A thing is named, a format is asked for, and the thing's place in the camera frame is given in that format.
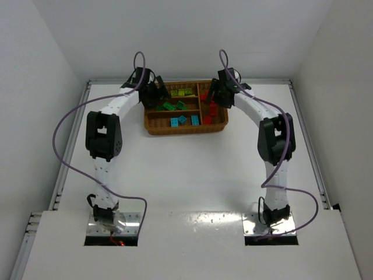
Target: black joint motor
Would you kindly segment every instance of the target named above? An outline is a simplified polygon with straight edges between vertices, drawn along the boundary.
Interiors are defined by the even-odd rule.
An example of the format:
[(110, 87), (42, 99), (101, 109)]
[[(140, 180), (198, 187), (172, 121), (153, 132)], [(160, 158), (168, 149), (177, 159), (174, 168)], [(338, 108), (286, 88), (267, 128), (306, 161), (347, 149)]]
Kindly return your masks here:
[[(234, 69), (228, 68), (229, 73), (235, 77)], [(211, 99), (220, 107), (231, 108), (234, 105), (234, 95), (240, 92), (237, 82), (232, 80), (225, 69), (217, 72), (218, 79), (212, 79), (207, 102)], [(243, 83), (241, 85), (244, 89), (251, 89), (249, 85)]]
[(157, 76), (155, 81), (150, 82), (139, 90), (139, 97), (144, 107), (150, 109), (156, 107), (159, 101), (170, 98), (170, 95), (162, 77)]
[[(143, 71), (144, 77), (141, 84), (139, 84)], [(154, 108), (159, 101), (170, 98), (162, 77), (154, 76), (155, 80), (150, 82), (150, 74), (154, 74), (154, 72), (149, 68), (137, 67), (129, 79), (121, 86), (122, 88), (131, 89), (137, 86), (139, 102), (142, 102), (146, 109)]]
[(286, 207), (282, 209), (275, 209), (271, 210), (269, 207), (264, 203), (263, 206), (263, 219), (268, 227), (272, 224), (281, 221), (282, 219), (288, 219), (290, 216), (290, 206), (286, 205)]
[[(286, 160), (290, 160), (295, 151), (295, 135), (293, 118), (286, 113), (290, 127), (290, 141), (285, 155)], [(284, 116), (278, 115), (275, 118), (266, 118), (259, 123), (258, 151), (265, 162), (270, 162), (276, 166), (286, 144), (286, 123)]]
[[(106, 128), (106, 133), (99, 132)], [(87, 116), (86, 149), (90, 156), (106, 159), (118, 156), (122, 149), (122, 132), (119, 117), (91, 111)]]

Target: red block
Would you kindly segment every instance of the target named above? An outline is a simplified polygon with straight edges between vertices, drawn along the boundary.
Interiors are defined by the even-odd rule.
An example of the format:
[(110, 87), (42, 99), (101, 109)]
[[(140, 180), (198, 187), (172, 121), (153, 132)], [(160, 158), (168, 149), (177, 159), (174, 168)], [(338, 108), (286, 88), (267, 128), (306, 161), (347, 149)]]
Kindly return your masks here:
[(216, 117), (217, 116), (217, 104), (211, 103), (210, 104), (210, 116)]
[(202, 124), (211, 124), (211, 121), (212, 121), (211, 116), (206, 115), (203, 117)]

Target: white floor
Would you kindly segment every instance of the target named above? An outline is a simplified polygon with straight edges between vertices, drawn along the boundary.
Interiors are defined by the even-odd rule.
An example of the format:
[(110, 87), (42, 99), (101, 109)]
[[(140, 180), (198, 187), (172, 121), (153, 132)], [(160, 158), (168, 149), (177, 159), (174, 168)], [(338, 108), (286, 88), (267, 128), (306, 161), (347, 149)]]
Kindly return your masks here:
[[(89, 99), (118, 88), (93, 85)], [(293, 116), (297, 150), (288, 185), (319, 198), (288, 86), (253, 89)], [(107, 102), (86, 107), (71, 161), (90, 174), (86, 114)], [(265, 168), (256, 149), (258, 129), (236, 108), (222, 132), (153, 137), (143, 127), (139, 104), (122, 123), (122, 133), (119, 189), (149, 203), (138, 247), (83, 246), (86, 196), (95, 185), (69, 171), (59, 210), (43, 213), (23, 279), (360, 279), (338, 211), (321, 209), (316, 221), (298, 232), (299, 246), (244, 246), (241, 212), (257, 207), (265, 194), (260, 189)], [(314, 212), (312, 199), (288, 197), (295, 223), (303, 224)], [(121, 201), (120, 207), (142, 211), (143, 204)]]

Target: red wire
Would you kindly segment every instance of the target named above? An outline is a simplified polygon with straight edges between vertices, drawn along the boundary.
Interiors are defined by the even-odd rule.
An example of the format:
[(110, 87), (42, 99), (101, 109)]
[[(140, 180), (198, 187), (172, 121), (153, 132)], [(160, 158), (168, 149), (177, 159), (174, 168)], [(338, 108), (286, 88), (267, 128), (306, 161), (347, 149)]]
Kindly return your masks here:
[(110, 241), (113, 242), (116, 246), (119, 246), (118, 243), (112, 238), (112, 233), (110, 233)]

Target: wicker basket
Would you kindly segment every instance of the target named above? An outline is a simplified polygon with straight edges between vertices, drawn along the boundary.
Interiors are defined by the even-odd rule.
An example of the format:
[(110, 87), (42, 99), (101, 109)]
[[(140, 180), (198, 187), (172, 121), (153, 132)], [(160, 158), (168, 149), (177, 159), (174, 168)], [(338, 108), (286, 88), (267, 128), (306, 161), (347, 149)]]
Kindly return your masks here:
[[(210, 113), (209, 105), (201, 102), (200, 96), (205, 94), (210, 88), (211, 81), (191, 81), (191, 82), (172, 82), (165, 83), (167, 90), (171, 93), (172, 90), (178, 89), (192, 89), (192, 95), (195, 96), (172, 96), (168, 100), (163, 100), (159, 106), (164, 102), (169, 102), (176, 105), (178, 101), (185, 103), (187, 110), (174, 111), (156, 111), (145, 110), (144, 126), (152, 135), (171, 135), (171, 134), (196, 134), (222, 131), (228, 124), (228, 111), (226, 108), (217, 108), (217, 116), (212, 117), (212, 123), (203, 125), (202, 120), (204, 116)], [(198, 116), (199, 125), (192, 125), (191, 116)], [(186, 122), (178, 127), (171, 126), (171, 118), (178, 118), (180, 116), (186, 117)]]

